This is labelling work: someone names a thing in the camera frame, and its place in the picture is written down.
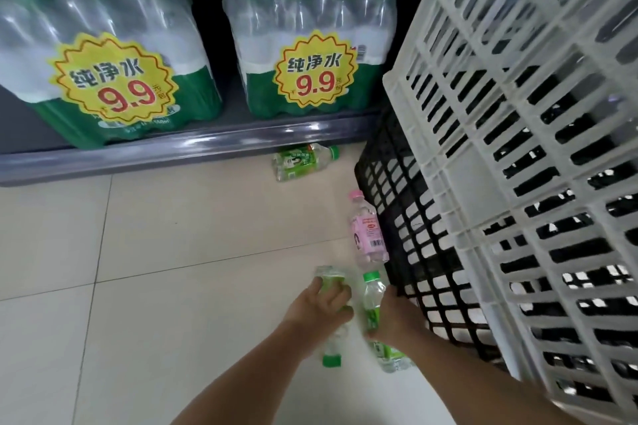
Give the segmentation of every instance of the red price number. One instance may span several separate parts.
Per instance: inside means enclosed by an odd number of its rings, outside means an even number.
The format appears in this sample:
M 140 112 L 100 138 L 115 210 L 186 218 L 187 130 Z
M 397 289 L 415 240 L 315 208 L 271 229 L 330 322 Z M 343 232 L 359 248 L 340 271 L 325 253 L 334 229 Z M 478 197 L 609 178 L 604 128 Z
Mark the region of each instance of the red price number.
M 310 93 L 316 93 L 317 89 L 323 93 L 329 93 L 334 89 L 334 73 L 332 71 L 323 71 L 319 75 L 319 88 L 313 88 L 313 78 L 309 74 L 301 75 L 297 78 L 297 94 L 299 96 L 308 96 Z
M 100 101 L 104 104 L 112 106 L 111 109 L 114 113 L 122 113 L 123 111 L 126 111 L 129 106 L 137 108 L 140 104 L 155 103 L 155 93 L 149 88 L 149 85 L 143 81 L 134 79 L 129 81 L 127 87 L 134 97 L 138 97 L 140 99 L 127 101 L 122 93 L 109 87 L 100 89 L 100 91 L 98 91 L 98 98 L 100 98 Z

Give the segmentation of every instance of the bottle with pink label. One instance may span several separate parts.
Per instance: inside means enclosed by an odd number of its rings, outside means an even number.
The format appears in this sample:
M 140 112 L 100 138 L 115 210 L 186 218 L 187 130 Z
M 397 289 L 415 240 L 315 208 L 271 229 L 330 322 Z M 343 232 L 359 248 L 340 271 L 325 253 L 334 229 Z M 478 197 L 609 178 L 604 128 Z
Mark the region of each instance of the bottle with pink label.
M 366 202 L 361 190 L 353 190 L 349 197 L 354 205 L 350 228 L 357 246 L 357 264 L 365 272 L 376 270 L 390 260 L 376 217 L 376 208 Z

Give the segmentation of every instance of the tile floor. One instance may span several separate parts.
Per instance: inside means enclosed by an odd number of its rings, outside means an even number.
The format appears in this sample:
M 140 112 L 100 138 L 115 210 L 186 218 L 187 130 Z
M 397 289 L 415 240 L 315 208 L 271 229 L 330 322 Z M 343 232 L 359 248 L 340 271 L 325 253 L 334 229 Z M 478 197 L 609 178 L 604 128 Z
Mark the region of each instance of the tile floor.
M 285 184 L 255 156 L 0 188 L 0 423 L 169 424 L 316 266 L 359 282 L 347 193 L 362 148 Z M 355 321 L 344 366 L 306 360 L 275 422 L 453 424 L 418 370 L 379 369 Z

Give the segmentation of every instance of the store shelf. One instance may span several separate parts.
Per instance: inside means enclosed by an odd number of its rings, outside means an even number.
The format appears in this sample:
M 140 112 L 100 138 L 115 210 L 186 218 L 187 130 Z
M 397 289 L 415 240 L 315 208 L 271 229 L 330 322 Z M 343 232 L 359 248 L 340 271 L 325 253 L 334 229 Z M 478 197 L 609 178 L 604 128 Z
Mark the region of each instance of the store shelf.
M 363 112 L 314 112 L 300 118 L 258 120 L 248 110 L 238 77 L 222 94 L 225 106 L 217 120 L 194 122 L 182 131 L 156 133 L 101 149 L 67 147 L 0 155 L 0 186 L 251 155 L 315 141 L 363 141 L 371 135 L 387 102 L 379 101 Z

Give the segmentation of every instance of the person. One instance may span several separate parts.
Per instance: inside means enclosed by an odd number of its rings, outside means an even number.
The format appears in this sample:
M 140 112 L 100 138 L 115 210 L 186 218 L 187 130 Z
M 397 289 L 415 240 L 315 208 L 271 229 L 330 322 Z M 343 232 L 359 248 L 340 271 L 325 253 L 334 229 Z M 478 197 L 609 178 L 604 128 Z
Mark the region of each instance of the person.
M 320 292 L 319 277 L 293 301 L 281 324 L 205 388 L 172 425 L 268 425 L 301 361 L 354 316 L 348 285 Z M 378 329 L 369 333 L 411 358 L 457 425 L 576 425 L 529 383 L 516 381 L 430 332 L 419 308 L 388 286 Z

